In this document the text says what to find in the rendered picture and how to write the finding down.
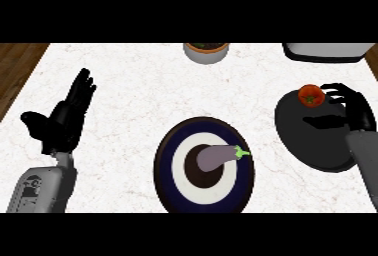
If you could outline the blue and white plate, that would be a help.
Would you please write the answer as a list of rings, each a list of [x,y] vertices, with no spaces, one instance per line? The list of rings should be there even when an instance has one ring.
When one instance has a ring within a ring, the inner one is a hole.
[[[195,117],[169,131],[155,154],[154,183],[170,213],[241,213],[253,193],[254,161],[238,130]]]

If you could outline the purple eggplant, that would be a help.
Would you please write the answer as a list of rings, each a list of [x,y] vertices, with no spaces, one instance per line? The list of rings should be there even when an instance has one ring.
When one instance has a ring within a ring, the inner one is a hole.
[[[239,160],[251,153],[238,145],[213,145],[207,147],[197,156],[198,167],[202,172],[211,172],[226,162]]]

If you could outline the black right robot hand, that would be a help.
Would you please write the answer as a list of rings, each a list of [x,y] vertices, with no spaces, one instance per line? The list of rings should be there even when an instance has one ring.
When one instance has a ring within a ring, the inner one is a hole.
[[[347,125],[352,131],[377,131],[375,116],[363,94],[343,83],[324,84],[321,88],[329,89],[328,96],[337,96],[329,101],[331,104],[346,104],[346,116],[304,117],[303,121],[316,129],[341,128]]]

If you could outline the dark grey round pan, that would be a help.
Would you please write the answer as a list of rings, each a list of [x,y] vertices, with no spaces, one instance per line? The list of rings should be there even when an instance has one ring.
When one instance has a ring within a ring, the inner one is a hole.
[[[296,158],[313,169],[338,173],[356,165],[346,142],[350,128],[344,125],[316,129],[303,121],[304,117],[346,116],[344,106],[331,104],[329,100],[331,97],[325,96],[322,105],[307,108],[298,100],[298,91],[287,93],[275,108],[275,125],[279,138]]]

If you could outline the grey and black appliance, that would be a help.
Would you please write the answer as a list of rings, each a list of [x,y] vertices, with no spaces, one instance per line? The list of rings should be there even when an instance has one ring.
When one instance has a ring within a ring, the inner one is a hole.
[[[284,43],[285,56],[294,61],[312,63],[356,63],[374,43]]]

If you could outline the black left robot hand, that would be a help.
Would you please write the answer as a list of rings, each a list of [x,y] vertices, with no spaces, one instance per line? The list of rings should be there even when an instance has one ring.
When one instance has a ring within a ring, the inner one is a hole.
[[[42,141],[42,153],[71,153],[78,146],[84,118],[96,85],[90,71],[83,68],[71,85],[67,98],[58,102],[52,114],[28,111],[21,114],[30,136]]]

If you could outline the grey pot with plant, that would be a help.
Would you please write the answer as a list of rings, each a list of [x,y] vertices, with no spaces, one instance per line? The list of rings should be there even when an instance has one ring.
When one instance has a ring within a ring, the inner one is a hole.
[[[191,43],[183,44],[183,51],[188,58],[198,64],[214,64],[223,60],[229,51],[229,44],[223,43],[214,49],[197,48]]]

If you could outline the red tomato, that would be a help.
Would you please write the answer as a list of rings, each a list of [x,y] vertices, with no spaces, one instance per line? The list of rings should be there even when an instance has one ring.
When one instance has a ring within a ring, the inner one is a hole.
[[[325,93],[318,85],[307,84],[298,90],[300,103],[309,107],[319,107],[325,101]]]

